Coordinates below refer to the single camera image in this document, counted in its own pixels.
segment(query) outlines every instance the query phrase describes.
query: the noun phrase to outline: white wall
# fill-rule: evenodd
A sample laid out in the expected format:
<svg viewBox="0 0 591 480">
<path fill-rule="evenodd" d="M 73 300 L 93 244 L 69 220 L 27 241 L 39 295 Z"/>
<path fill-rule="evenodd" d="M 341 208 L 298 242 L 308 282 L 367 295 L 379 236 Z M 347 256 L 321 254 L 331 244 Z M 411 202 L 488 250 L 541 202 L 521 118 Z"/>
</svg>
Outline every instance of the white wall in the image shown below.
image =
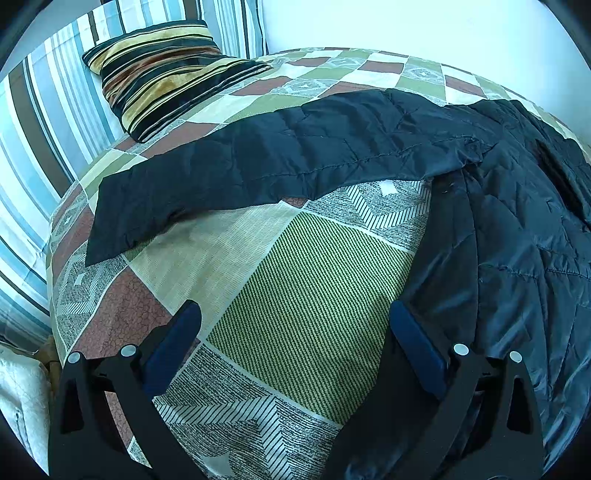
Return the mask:
<svg viewBox="0 0 591 480">
<path fill-rule="evenodd" d="M 365 47 L 500 83 L 591 143 L 591 70 L 538 0 L 264 0 L 271 52 Z"/>
</svg>

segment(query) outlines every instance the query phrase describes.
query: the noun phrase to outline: brown square pattern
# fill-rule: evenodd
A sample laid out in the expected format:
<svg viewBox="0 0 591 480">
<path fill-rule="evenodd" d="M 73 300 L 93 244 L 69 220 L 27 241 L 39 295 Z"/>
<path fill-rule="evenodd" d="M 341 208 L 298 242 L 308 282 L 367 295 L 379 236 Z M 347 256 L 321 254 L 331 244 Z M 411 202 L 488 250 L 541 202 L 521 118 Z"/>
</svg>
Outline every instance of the brown square pattern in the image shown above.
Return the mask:
<svg viewBox="0 0 591 480">
<path fill-rule="evenodd" d="M 396 63 L 389 61 L 366 61 L 359 70 L 368 70 L 369 72 L 383 72 L 383 73 L 402 73 L 404 63 Z"/>
<path fill-rule="evenodd" d="M 128 343 L 139 345 L 171 317 L 133 270 L 125 267 L 107 288 L 74 350 L 86 358 L 114 355 Z"/>
<path fill-rule="evenodd" d="M 345 93 L 345 92 L 357 92 L 359 90 L 370 90 L 376 89 L 377 87 L 372 87 L 371 85 L 363 85 L 360 83 L 350 83 L 350 82 L 339 82 L 335 83 L 332 87 L 322 93 L 320 98 L 334 95 L 335 93 Z"/>
<path fill-rule="evenodd" d="M 231 93 L 231 95 L 242 96 L 242 95 L 264 95 L 269 93 L 273 88 L 282 87 L 291 79 L 289 77 L 281 76 L 275 77 L 268 80 L 257 80 L 252 82 L 250 85 Z"/>
<path fill-rule="evenodd" d="M 329 58 L 330 57 L 314 57 L 312 59 L 298 59 L 294 61 L 288 61 L 287 63 L 297 67 L 318 67 L 326 62 L 326 60 Z"/>
<path fill-rule="evenodd" d="M 121 150 L 122 152 L 127 152 L 131 147 L 136 145 L 136 142 L 133 138 L 127 137 L 121 143 L 119 143 L 115 148 L 117 150 Z"/>
<path fill-rule="evenodd" d="M 61 240 L 57 246 L 56 252 L 51 258 L 51 272 L 53 274 L 53 283 L 57 281 L 64 265 L 68 259 L 72 256 L 72 253 L 78 249 L 84 242 L 88 240 L 90 235 L 90 229 L 92 228 L 92 222 L 95 220 L 95 216 L 88 205 L 84 207 L 76 222 L 68 233 Z"/>
<path fill-rule="evenodd" d="M 446 86 L 448 86 L 449 88 L 453 88 L 454 90 L 458 90 L 464 93 L 471 93 L 472 95 L 478 95 L 479 97 L 486 98 L 486 95 L 479 86 L 473 85 L 468 82 L 464 82 L 464 80 L 460 80 L 455 77 L 445 75 L 445 84 Z"/>
<path fill-rule="evenodd" d="M 179 145 L 184 145 L 193 140 L 205 137 L 209 132 L 217 127 L 217 124 L 197 124 L 195 122 L 185 122 L 179 125 L 167 135 L 163 136 L 154 145 L 147 150 L 144 150 L 141 155 L 146 158 L 152 158 L 155 155 L 160 155 Z"/>
<path fill-rule="evenodd" d="M 283 199 L 283 201 L 286 202 L 286 203 L 288 203 L 292 207 L 295 207 L 295 208 L 303 208 L 304 205 L 306 204 L 306 202 L 308 201 L 308 199 L 302 199 L 302 198 L 299 198 L 299 197 L 285 197 Z"/>
<path fill-rule="evenodd" d="M 81 194 L 81 192 L 82 192 L 82 186 L 80 184 L 76 185 L 74 187 L 74 190 L 72 190 L 70 192 L 70 194 L 68 195 L 68 198 L 66 198 L 64 200 L 64 203 L 62 203 L 60 205 L 59 210 L 56 212 L 56 214 L 53 217 L 53 227 L 54 228 L 59 223 L 61 217 L 64 215 L 64 213 L 66 212 L 68 207 L 72 204 L 72 202 L 74 202 L 74 200 L 76 200 L 76 197 L 78 197 L 78 195 Z"/>
</svg>

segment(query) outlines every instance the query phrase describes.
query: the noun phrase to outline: jacket sleeve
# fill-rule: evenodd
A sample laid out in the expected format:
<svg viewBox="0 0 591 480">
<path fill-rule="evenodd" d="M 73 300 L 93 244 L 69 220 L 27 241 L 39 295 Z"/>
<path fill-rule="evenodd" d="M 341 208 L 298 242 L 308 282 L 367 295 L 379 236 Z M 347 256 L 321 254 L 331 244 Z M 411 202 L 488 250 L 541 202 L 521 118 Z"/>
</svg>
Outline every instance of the jacket sleeve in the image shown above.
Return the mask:
<svg viewBox="0 0 591 480">
<path fill-rule="evenodd" d="M 234 122 L 105 177 L 86 265 L 205 210 L 317 199 L 340 187 L 419 180 L 480 162 L 494 132 L 467 106 L 399 90 L 328 96 Z"/>
</svg>

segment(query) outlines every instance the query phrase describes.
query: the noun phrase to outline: bedspread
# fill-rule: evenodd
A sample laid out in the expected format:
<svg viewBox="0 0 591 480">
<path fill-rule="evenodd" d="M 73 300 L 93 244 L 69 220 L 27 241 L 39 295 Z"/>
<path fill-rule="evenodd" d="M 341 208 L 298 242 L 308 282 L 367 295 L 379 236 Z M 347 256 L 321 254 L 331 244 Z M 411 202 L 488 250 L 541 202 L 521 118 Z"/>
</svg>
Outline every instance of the bedspread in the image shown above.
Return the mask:
<svg viewBox="0 0 591 480">
<path fill-rule="evenodd" d="M 380 181 L 313 202 L 210 212 L 86 268 L 100 181 L 237 119 L 367 88 L 395 87 L 439 105 L 517 99 L 574 135 L 514 92 L 432 61 L 347 48 L 260 60 L 274 69 L 203 102 L 146 144 L 121 139 L 72 185 L 53 217 L 50 313 L 63 361 L 73 350 L 92 358 L 140 343 L 186 299 L 197 301 L 202 330 L 154 399 L 169 428 L 210 476 L 311 479 L 375 382 L 388 306 L 426 224 L 429 184 Z"/>
</svg>

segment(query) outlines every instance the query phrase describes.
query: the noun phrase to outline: pillow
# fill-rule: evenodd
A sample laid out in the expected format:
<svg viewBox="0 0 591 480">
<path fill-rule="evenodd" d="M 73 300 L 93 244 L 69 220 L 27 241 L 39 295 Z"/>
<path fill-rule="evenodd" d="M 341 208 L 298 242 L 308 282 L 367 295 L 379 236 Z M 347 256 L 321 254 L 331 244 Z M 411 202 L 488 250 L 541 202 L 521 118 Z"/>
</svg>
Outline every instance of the pillow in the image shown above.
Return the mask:
<svg viewBox="0 0 591 480">
<path fill-rule="evenodd" d="M 272 67 L 223 55 L 203 20 L 152 25 L 111 38 L 82 61 L 102 79 L 121 126 L 146 142 L 207 98 Z"/>
</svg>

